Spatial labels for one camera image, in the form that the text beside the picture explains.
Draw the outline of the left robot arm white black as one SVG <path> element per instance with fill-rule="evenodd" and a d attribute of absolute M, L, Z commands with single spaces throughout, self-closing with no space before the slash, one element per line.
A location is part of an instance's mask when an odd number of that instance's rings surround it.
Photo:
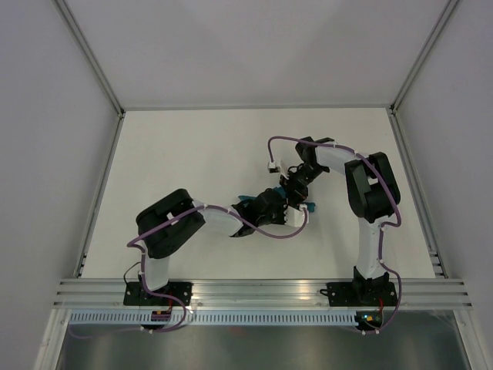
<path fill-rule="evenodd" d="M 219 210 L 196 210 L 143 239 L 147 249 L 144 259 L 146 282 L 141 295 L 145 300 L 159 305 L 167 299 L 170 256 L 200 228 L 215 227 L 228 237 L 247 237 L 254 233 L 255 227 L 285 224 L 287 202 L 279 191 L 268 188 L 257 197 L 240 196 L 239 199 L 240 202 L 232 206 L 230 216 Z M 187 190 L 175 190 L 137 215 L 138 234 L 142 235 L 200 205 Z"/>

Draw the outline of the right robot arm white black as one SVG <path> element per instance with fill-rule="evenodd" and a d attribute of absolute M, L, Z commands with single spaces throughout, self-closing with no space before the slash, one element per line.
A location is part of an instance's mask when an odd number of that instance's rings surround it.
<path fill-rule="evenodd" d="M 386 226 L 399 227 L 401 194 L 387 155 L 365 156 L 330 138 L 296 139 L 295 150 L 302 163 L 280 177 L 280 185 L 292 209 L 300 209 L 308 198 L 309 185 L 323 172 L 344 175 L 347 199 L 358 219 L 359 251 L 349 282 L 328 282 L 320 294 L 331 307 L 395 307 L 396 285 L 383 262 Z"/>

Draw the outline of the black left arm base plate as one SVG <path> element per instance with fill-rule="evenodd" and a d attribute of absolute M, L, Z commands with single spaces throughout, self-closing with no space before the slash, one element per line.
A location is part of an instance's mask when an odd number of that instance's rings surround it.
<path fill-rule="evenodd" d="M 181 301 L 188 306 L 193 295 L 193 284 L 185 281 L 171 281 L 153 294 L 148 293 L 141 282 L 129 282 L 123 298 L 124 306 L 157 307 L 178 306 Z"/>

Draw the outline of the teal cloth napkin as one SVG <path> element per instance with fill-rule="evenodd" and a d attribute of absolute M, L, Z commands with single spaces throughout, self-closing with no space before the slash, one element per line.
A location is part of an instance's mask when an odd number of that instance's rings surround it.
<path fill-rule="evenodd" d="M 282 187 L 274 187 L 273 190 L 275 192 L 277 192 L 279 195 L 281 195 L 283 199 L 285 199 L 285 200 L 287 199 L 286 191 Z M 238 199 L 240 201 L 253 200 L 254 199 L 254 196 L 250 196 L 250 195 L 239 195 L 238 196 Z M 306 206 L 307 211 L 309 213 L 314 213 L 315 212 L 315 210 L 316 210 L 316 204 L 314 202 L 304 202 L 304 205 Z"/>

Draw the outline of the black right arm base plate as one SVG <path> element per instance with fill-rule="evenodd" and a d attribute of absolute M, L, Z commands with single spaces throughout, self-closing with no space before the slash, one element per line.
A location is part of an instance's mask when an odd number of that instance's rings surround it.
<path fill-rule="evenodd" d="M 381 305 L 388 308 L 397 304 L 397 292 L 393 283 L 380 291 L 358 294 L 351 282 L 329 282 L 320 293 L 327 297 L 332 308 L 379 308 Z"/>

